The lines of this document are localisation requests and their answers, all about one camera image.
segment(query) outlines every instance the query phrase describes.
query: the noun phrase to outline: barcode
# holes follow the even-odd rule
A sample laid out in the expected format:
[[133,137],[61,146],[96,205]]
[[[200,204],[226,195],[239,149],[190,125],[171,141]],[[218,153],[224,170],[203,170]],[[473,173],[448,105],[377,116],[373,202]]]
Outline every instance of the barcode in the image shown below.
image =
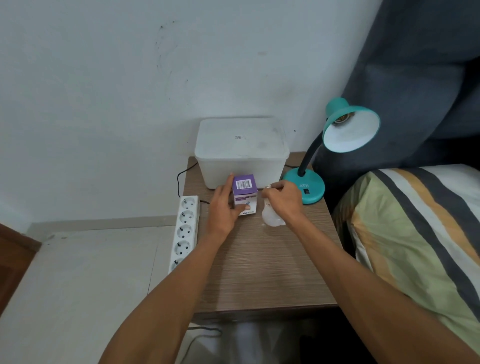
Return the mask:
[[244,190],[245,188],[252,188],[252,180],[241,180],[237,182],[237,190]]

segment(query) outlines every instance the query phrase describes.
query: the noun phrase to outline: striped bedding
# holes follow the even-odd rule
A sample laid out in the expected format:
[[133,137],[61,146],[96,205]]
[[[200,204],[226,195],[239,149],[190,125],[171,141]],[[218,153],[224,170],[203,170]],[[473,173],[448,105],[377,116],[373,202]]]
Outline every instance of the striped bedding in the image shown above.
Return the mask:
[[356,258],[480,354],[480,172],[462,165],[374,170],[335,208]]

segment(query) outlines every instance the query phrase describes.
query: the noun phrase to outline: white power strip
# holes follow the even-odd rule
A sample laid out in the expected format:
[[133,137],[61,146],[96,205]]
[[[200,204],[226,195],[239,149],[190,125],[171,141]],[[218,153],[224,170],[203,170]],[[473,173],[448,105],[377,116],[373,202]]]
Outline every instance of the white power strip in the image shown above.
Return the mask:
[[198,196],[180,197],[168,273],[172,272],[197,245],[199,216]]

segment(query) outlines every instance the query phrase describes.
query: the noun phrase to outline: light bulb box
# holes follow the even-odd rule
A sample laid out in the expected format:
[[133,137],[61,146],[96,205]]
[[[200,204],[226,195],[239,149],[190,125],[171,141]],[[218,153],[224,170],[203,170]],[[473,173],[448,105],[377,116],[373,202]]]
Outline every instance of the light bulb box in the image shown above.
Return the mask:
[[250,215],[257,211],[258,189],[253,174],[235,176],[233,178],[232,191],[233,203],[235,205],[250,205],[250,210],[245,210],[240,215]]

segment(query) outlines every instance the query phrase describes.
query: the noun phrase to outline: forearm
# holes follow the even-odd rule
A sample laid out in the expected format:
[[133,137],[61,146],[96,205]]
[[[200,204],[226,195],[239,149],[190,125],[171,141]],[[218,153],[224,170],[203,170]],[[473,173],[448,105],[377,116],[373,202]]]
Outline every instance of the forearm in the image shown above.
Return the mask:
[[306,218],[291,228],[378,363],[478,363],[427,311],[335,245]]
[[127,317],[100,363],[173,363],[222,242],[202,237]]

